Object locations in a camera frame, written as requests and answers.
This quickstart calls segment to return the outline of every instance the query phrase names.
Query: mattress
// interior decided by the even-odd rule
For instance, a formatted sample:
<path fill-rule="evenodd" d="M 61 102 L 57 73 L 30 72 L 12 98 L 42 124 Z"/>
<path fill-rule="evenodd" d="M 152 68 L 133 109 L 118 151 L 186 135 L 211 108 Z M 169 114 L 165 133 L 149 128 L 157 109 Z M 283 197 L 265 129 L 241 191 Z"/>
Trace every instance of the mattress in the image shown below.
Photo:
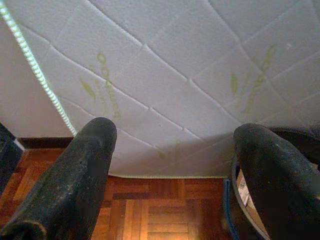
<path fill-rule="evenodd" d="M 317 134 L 318 0 L 10 0 L 0 11 L 74 135 L 95 117 L 116 124 L 110 175 L 227 176 L 244 123 Z"/>

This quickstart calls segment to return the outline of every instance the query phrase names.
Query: wooden floor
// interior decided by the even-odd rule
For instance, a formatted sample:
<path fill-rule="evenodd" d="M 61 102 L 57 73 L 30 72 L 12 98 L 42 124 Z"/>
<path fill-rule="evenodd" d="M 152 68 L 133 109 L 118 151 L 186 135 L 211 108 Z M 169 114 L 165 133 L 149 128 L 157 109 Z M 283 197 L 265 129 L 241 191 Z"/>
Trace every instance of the wooden floor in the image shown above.
<path fill-rule="evenodd" d="M 0 227 L 63 149 L 27 151 L 0 197 Z M 223 233 L 222 179 L 128 179 L 110 176 L 93 240 L 213 240 Z"/>

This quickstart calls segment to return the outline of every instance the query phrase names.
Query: black object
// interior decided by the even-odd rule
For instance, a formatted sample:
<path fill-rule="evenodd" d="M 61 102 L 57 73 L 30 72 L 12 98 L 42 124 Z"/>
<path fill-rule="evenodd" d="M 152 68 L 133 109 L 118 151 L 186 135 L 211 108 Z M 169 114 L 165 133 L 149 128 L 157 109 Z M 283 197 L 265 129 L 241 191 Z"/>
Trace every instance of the black object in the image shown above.
<path fill-rule="evenodd" d="M 0 123 L 0 195 L 14 172 L 23 151 L 15 143 L 16 137 Z"/>
<path fill-rule="evenodd" d="M 244 124 L 233 138 L 250 195 L 271 239 L 319 237 L 320 174 L 308 159 L 261 125 Z"/>
<path fill-rule="evenodd" d="M 117 139 L 109 119 L 90 121 L 36 182 L 0 240 L 90 239 Z"/>

